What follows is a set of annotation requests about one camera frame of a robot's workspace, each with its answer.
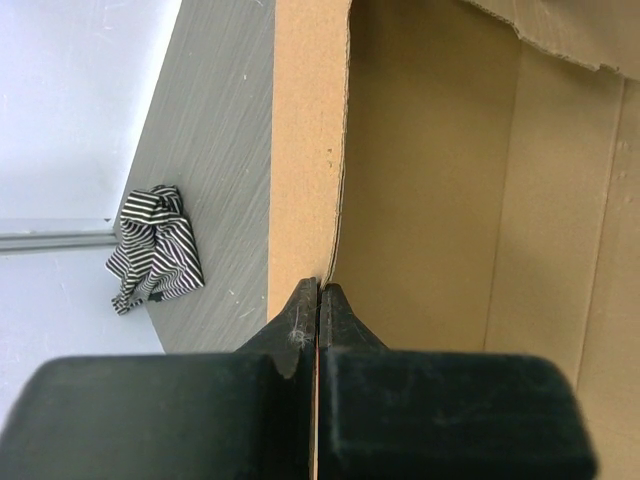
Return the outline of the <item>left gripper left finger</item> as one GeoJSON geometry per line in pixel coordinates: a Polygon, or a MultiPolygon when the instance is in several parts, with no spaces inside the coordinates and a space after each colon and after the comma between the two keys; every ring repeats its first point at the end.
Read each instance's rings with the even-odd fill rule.
{"type": "Polygon", "coordinates": [[[232,352],[54,359],[1,434],[5,479],[308,479],[318,285],[232,352]]]}

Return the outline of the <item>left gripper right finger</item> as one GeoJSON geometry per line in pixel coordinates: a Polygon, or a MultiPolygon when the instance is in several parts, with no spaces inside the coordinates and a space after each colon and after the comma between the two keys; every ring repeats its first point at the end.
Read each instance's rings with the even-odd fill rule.
{"type": "Polygon", "coordinates": [[[530,355],[388,348],[328,285],[319,312],[322,479],[592,479],[573,389],[530,355]]]}

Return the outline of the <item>cardboard box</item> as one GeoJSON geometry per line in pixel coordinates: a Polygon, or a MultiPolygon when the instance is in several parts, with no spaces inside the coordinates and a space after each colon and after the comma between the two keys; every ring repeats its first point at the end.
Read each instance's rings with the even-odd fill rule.
{"type": "Polygon", "coordinates": [[[391,347],[525,353],[639,475],[639,5],[280,1],[268,311],[335,281],[391,347]]]}

